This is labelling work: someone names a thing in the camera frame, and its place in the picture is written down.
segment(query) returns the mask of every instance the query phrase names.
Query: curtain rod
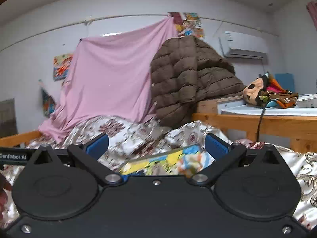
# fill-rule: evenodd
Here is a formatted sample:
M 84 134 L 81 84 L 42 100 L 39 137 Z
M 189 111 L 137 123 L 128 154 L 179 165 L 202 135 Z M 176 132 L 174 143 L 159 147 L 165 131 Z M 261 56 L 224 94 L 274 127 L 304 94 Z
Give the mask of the curtain rod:
M 3 49 L 0 50 L 0 52 L 2 52 L 3 50 L 11 47 L 11 46 L 14 46 L 22 41 L 25 41 L 29 38 L 32 38 L 32 37 L 36 37 L 38 35 L 41 35 L 41 34 L 44 34 L 44 33 L 47 33 L 47 32 L 50 32 L 50 31 L 53 31 L 53 30 L 57 30 L 57 29 L 60 29 L 60 28 L 65 28 L 65 27 L 69 27 L 69 26 L 74 26 L 74 25 L 78 25 L 78 24 L 85 24 L 86 26 L 87 25 L 90 25 L 91 23 L 93 23 L 94 21 L 98 21 L 98 20 L 107 20 L 107 19 L 114 19 L 114 18 L 123 18 L 123 17 L 132 17 L 132 16 L 169 16 L 169 14 L 131 14 L 131 15 L 118 15 L 118 16 L 107 16 L 107 17 L 101 17 L 101 18 L 95 18 L 95 19 L 91 19 L 91 20 L 82 20 L 82 21 L 77 21 L 77 22 L 73 22 L 73 23 L 70 23 L 70 24 L 66 24 L 66 25 L 63 25 L 63 26 L 60 26 L 60 27 L 56 27 L 56 28 L 51 28 L 49 30 L 45 30 L 43 32 L 40 32 L 40 33 L 37 33 L 37 34 L 34 34 L 32 36 L 29 36 L 29 37 L 26 37 L 24 39 L 21 39 Z M 220 21 L 220 22 L 224 22 L 224 23 L 230 23 L 230 24 L 234 24 L 234 25 L 237 25 L 237 26 L 242 26 L 242 27 L 246 27 L 246 28 L 250 28 L 250 29 L 254 29 L 254 30 L 257 30 L 257 31 L 261 31 L 261 32 L 264 32 L 264 33 L 267 33 L 267 34 L 270 34 L 270 35 L 273 35 L 273 36 L 276 36 L 278 37 L 278 35 L 274 34 L 274 33 L 271 33 L 269 31 L 265 31 L 265 30 L 259 30 L 257 28 L 254 28 L 254 27 L 250 27 L 250 26 L 246 26 L 246 25 L 243 25 L 243 24 L 239 24 L 239 23 L 234 23 L 234 22 L 231 22 L 231 21 L 227 21 L 227 20 L 218 20 L 218 19 L 213 19 L 213 18 L 207 18 L 207 17 L 200 17 L 201 19 L 204 19 L 204 20 L 215 20 L 215 21 Z

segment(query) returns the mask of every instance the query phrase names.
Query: blue gripper pad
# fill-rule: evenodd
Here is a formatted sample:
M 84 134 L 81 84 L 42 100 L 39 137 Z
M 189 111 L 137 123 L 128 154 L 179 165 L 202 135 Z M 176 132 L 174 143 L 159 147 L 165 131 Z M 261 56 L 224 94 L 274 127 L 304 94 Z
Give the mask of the blue gripper pad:
M 215 160 L 219 160 L 228 154 L 231 146 L 213 134 L 208 134 L 205 139 L 205 149 Z
M 93 139 L 92 143 L 87 145 L 86 154 L 90 155 L 95 160 L 98 160 L 109 147 L 109 137 L 108 135 L 101 135 L 97 139 Z

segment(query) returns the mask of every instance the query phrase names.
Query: pink curtain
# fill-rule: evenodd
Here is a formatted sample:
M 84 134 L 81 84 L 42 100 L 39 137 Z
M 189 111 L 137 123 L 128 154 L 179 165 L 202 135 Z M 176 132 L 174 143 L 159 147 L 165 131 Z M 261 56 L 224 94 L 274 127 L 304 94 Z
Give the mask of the pink curtain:
M 308 10 L 310 16 L 312 17 L 315 28 L 317 30 L 317 1 L 311 1 L 307 5 L 307 10 Z

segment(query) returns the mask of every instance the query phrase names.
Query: blanket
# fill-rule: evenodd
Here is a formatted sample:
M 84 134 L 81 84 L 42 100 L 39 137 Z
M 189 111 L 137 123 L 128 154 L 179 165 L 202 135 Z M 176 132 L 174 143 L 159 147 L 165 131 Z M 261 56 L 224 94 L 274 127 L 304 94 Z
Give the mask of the blanket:
M 149 120 L 154 115 L 150 63 L 162 43 L 176 36 L 173 18 L 167 17 L 139 30 L 82 39 L 61 89 L 60 104 L 39 131 L 61 141 L 78 123 L 99 115 Z

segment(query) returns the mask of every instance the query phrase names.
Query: metal screw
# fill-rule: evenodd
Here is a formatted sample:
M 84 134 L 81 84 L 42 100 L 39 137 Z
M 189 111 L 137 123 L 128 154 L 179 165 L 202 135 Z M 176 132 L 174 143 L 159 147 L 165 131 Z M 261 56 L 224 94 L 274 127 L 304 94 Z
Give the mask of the metal screw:
M 292 232 L 292 227 L 286 225 L 286 226 L 284 226 L 284 227 L 282 228 L 282 232 L 283 232 L 283 234 L 289 234 L 289 233 Z
M 107 175 L 105 179 L 109 183 L 117 183 L 121 181 L 121 176 L 117 174 L 110 174 Z
M 161 184 L 161 181 L 155 180 L 155 181 L 153 181 L 153 184 L 154 184 L 154 185 L 160 185 L 160 184 Z
M 29 225 L 23 225 L 21 231 L 25 234 L 29 234 L 31 232 L 31 227 Z
M 208 180 L 208 176 L 203 174 L 195 174 L 192 178 L 195 182 L 205 182 Z

